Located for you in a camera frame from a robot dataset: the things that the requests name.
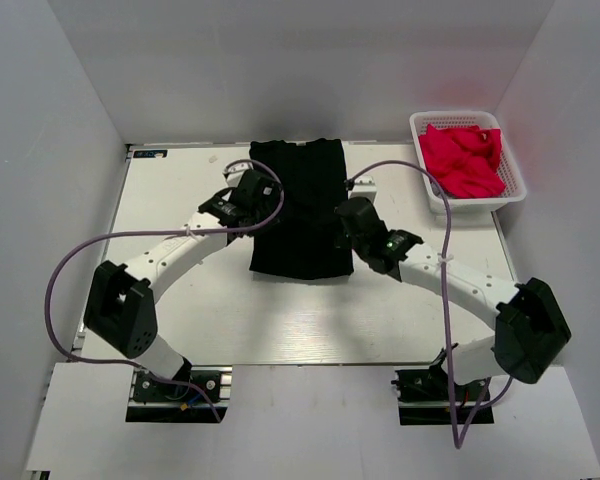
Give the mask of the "black t shirt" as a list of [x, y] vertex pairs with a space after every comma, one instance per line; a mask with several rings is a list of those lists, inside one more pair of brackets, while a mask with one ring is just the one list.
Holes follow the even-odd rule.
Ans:
[[347, 199], [342, 142], [253, 141], [249, 156], [277, 174], [285, 194], [276, 220], [254, 237], [250, 270], [293, 280], [351, 275], [352, 253], [339, 245], [344, 234], [335, 214]]

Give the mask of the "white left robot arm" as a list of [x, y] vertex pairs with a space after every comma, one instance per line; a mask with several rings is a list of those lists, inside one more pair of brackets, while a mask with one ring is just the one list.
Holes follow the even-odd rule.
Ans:
[[227, 187], [203, 202], [182, 229], [131, 260], [99, 265], [86, 302], [85, 327], [156, 376], [171, 399], [189, 392], [192, 364], [160, 336], [156, 304], [207, 257], [272, 223], [284, 202], [281, 180], [264, 165], [232, 165], [225, 179]]

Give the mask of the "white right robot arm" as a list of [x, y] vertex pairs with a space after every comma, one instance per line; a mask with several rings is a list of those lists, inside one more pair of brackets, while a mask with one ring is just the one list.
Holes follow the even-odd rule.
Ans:
[[372, 202], [354, 197], [336, 209], [358, 257], [374, 272], [440, 295], [480, 319], [491, 335], [454, 346], [432, 363], [431, 384], [452, 399], [469, 383], [508, 375], [535, 384], [572, 334], [547, 283], [515, 283], [445, 259], [421, 237], [390, 230]]

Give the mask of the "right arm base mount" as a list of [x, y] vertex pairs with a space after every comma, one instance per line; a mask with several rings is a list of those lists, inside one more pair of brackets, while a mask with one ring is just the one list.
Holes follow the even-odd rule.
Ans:
[[[450, 426], [450, 402], [446, 374], [426, 366], [398, 366], [391, 381], [397, 394], [401, 426]], [[475, 406], [485, 379], [455, 386], [457, 422], [463, 425]]]

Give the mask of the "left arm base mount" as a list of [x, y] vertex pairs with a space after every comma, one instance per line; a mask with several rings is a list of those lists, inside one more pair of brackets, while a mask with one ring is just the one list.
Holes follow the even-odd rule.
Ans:
[[[223, 419], [229, 406], [232, 368], [207, 366], [193, 369], [189, 382], [209, 397], [218, 417]], [[127, 423], [156, 424], [217, 423], [208, 402], [196, 389], [156, 382], [138, 369], [132, 376], [125, 420]]]

